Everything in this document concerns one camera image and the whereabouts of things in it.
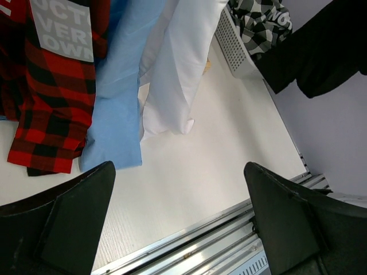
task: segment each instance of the red and black checkered fabric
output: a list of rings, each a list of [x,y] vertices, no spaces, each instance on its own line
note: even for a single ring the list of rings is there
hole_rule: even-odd
[[[41,48],[29,1],[0,0],[13,5],[11,16],[0,10],[0,102],[19,121],[7,160],[29,175],[70,173],[92,123],[95,68]],[[104,58],[110,1],[71,2],[89,7],[93,55]]]

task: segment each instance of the garment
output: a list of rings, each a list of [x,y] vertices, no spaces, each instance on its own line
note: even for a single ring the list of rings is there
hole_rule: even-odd
[[[255,65],[275,93],[297,80],[309,98],[332,91],[358,71],[367,74],[366,8],[363,0],[333,0]]]
[[[282,0],[248,0],[230,3],[231,13],[250,56],[264,53],[292,33],[289,11]]]
[[[92,122],[93,57],[106,55],[110,3],[12,0],[1,6],[3,115],[19,121],[7,160],[31,174],[70,173]]]
[[[191,130],[194,123],[189,119],[191,105],[226,4],[227,0],[179,0],[174,8],[157,58],[153,59],[143,110],[144,138],[167,130],[175,133]]]
[[[111,34],[107,58],[97,66],[97,97],[80,168],[106,161],[116,169],[142,164],[138,103],[139,62],[166,0],[128,0]],[[112,1],[112,8],[121,0]],[[111,9],[111,18],[118,18]]]

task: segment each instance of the gray wall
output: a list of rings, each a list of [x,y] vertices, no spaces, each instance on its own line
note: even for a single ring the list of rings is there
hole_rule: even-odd
[[[284,0],[283,4],[298,29],[329,2]],[[324,173],[334,191],[367,195],[367,77],[358,73],[311,100],[296,83],[272,96],[310,170]]]

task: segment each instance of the white plastic object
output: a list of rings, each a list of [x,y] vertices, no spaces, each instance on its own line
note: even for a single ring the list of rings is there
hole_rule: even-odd
[[[221,13],[215,35],[235,78],[263,78],[246,50],[227,7]]]

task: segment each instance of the red plaid shirt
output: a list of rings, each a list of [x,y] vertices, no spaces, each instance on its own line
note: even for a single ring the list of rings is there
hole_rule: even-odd
[[[76,24],[85,13],[75,6],[89,7],[93,55],[103,58],[107,52],[110,2],[0,0],[0,103],[8,119],[19,121],[7,160],[29,167],[29,175],[70,173],[72,160],[80,155],[92,123],[95,68],[93,62],[65,57],[41,46],[34,19],[40,15],[35,12],[35,4],[40,11],[49,9],[59,18],[70,13],[74,16],[69,16],[70,20]],[[51,19],[41,17],[39,22],[51,33],[54,22],[50,16]],[[61,46],[68,47],[71,38],[85,42],[82,32],[68,28],[67,21],[56,22],[55,29],[60,36],[68,32],[73,35],[65,36],[66,42],[61,41]],[[59,49],[59,42],[50,36],[47,42]],[[79,50],[66,48],[65,52],[76,52],[75,49]]]

